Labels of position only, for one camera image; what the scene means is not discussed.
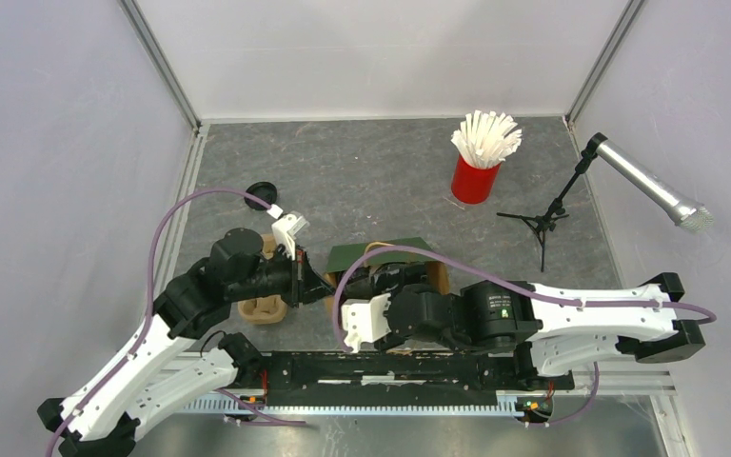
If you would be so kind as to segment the green paper bag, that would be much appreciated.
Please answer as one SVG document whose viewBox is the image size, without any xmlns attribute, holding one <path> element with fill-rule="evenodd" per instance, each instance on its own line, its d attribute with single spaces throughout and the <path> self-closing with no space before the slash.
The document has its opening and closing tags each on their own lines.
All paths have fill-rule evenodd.
<svg viewBox="0 0 731 457">
<path fill-rule="evenodd" d="M 336 288 L 346 271 L 365 254 L 374 255 L 355 269 L 345 285 L 342 299 L 370 299 L 394 292 L 407 284 L 428 284 L 441 293 L 451 291 L 447 266 L 429 256 L 407 251 L 379 253 L 378 248 L 405 246 L 432 252 L 434 248 L 422 237 L 399 238 L 338 245 L 331 248 L 326 260 L 325 278 Z"/>
</svg>

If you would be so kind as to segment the brown cardboard cup carrier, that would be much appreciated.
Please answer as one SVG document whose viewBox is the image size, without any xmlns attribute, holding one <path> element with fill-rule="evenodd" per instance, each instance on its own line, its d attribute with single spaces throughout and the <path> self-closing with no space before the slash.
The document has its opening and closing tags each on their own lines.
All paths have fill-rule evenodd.
<svg viewBox="0 0 731 457">
<path fill-rule="evenodd" d="M 263 234 L 262 254 L 273 257 L 277 244 L 272 234 Z M 287 314 L 287 304 L 276 294 L 264 298 L 249 299 L 237 303 L 240 316 L 249 324 L 263 326 L 281 322 Z"/>
</svg>

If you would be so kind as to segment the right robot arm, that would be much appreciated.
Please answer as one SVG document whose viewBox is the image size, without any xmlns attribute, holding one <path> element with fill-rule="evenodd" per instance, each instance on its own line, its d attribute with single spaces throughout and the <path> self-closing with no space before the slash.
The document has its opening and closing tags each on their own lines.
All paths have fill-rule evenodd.
<svg viewBox="0 0 731 457">
<path fill-rule="evenodd" d="M 364 339 L 382 351 L 419 341 L 476 355 L 510 353 L 514 381 L 535 388 L 609 357 L 667 364 L 695 355 L 706 345 L 703 322 L 677 315 L 675 285 L 672 276 L 624 289 L 482 281 L 442 294 L 408 285 L 369 301 Z"/>
</svg>

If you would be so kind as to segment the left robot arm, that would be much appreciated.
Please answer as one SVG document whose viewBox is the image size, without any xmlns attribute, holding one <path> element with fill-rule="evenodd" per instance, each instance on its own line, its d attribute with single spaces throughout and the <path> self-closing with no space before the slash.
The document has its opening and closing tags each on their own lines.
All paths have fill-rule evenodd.
<svg viewBox="0 0 731 457">
<path fill-rule="evenodd" d="M 49 398 L 37 409 L 54 433 L 48 455 L 127 456 L 146 432 L 191 400 L 220 387 L 251 387 L 263 370 L 262 355 L 241 333 L 165 382 L 156 374 L 225 321 L 233 304 L 280 296 L 297 307 L 317 302 L 332 285 L 310 265 L 306 252 L 276 248 L 248 228 L 215 242 L 207 257 L 172 278 L 154 299 L 152 313 L 109 363 L 66 398 Z"/>
</svg>

